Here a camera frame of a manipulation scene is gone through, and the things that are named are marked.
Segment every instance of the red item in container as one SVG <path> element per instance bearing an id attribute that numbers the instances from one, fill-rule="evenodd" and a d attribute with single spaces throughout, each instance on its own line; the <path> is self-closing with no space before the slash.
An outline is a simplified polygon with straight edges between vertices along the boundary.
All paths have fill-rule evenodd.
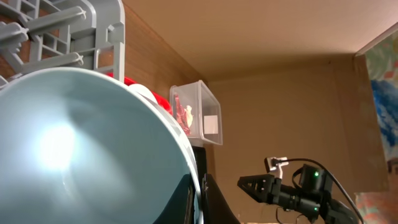
<path id="1" fill-rule="evenodd" d="M 107 73 L 106 75 L 113 78 L 113 73 Z M 132 78 L 124 77 L 124 84 L 126 84 L 127 86 L 136 84 L 136 83 L 137 82 L 134 81 Z M 155 96 L 157 103 L 161 107 L 163 107 L 167 112 L 169 112 L 171 115 L 173 115 L 173 110 L 172 110 L 172 107 L 170 106 L 170 103 L 165 98 L 161 97 L 159 94 L 157 94 L 153 91 L 151 91 L 151 92 Z"/>
<path id="2" fill-rule="evenodd" d="M 187 122 L 187 112 L 184 110 L 182 105 L 180 104 L 180 98 L 177 94 L 174 94 L 175 107 L 177 109 L 177 117 L 176 120 L 180 124 L 181 128 L 184 130 L 186 135 L 191 134 L 189 130 L 188 122 Z"/>

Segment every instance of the plastic bin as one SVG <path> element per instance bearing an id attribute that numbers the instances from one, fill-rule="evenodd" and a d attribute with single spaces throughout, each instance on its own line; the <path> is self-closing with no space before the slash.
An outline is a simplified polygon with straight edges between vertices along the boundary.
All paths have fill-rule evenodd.
<path id="1" fill-rule="evenodd" d="M 172 86 L 170 89 L 170 104 L 174 118 L 177 119 L 176 96 L 181 106 L 189 110 L 192 108 L 192 124 L 187 134 L 191 144 L 201 146 L 203 143 L 223 144 L 223 128 L 221 125 L 221 106 L 203 81 Z"/>

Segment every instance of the black cable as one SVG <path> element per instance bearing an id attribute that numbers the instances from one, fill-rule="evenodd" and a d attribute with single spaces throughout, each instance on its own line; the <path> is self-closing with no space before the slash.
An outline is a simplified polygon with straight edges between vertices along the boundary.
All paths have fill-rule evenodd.
<path id="1" fill-rule="evenodd" d="M 279 220 L 279 217 L 278 217 L 278 208 L 282 208 L 282 207 L 277 207 L 277 208 L 276 208 L 276 212 L 275 212 L 276 220 L 278 221 L 279 224 L 284 224 L 284 223 L 282 223 L 282 222 Z"/>
<path id="2" fill-rule="evenodd" d="M 349 197 L 347 191 L 343 188 L 343 186 L 338 182 L 338 180 L 336 179 L 336 177 L 331 174 L 331 172 L 328 171 L 328 169 L 326 169 L 326 167 L 324 167 L 322 164 L 320 164 L 317 161 L 314 161 L 312 159 L 305 159 L 305 158 L 298 158 L 298 159 L 286 159 L 286 160 L 278 160 L 276 159 L 275 161 L 275 165 L 276 164 L 280 164 L 282 162 L 295 162 L 295 161 L 304 161 L 304 162 L 312 162 L 314 164 L 316 164 L 317 166 L 321 167 L 323 170 L 325 170 L 325 172 L 331 177 L 331 179 L 334 181 L 334 183 L 337 185 L 337 187 L 340 189 L 340 191 L 343 193 L 343 195 L 347 198 L 347 201 L 349 202 L 349 204 L 352 206 L 352 208 L 354 209 L 356 215 L 359 217 L 359 219 L 361 220 L 362 223 L 363 222 L 363 218 L 358 210 L 358 208 L 355 206 L 355 203 L 353 202 L 353 200 Z"/>
<path id="3" fill-rule="evenodd" d="M 300 216 L 304 216 L 304 215 L 303 215 L 303 214 L 300 214 L 300 215 L 298 215 L 298 216 L 297 216 L 297 218 L 296 218 L 296 222 L 295 222 L 295 224 L 297 224 L 297 222 L 298 222 L 298 220 L 299 220 Z"/>

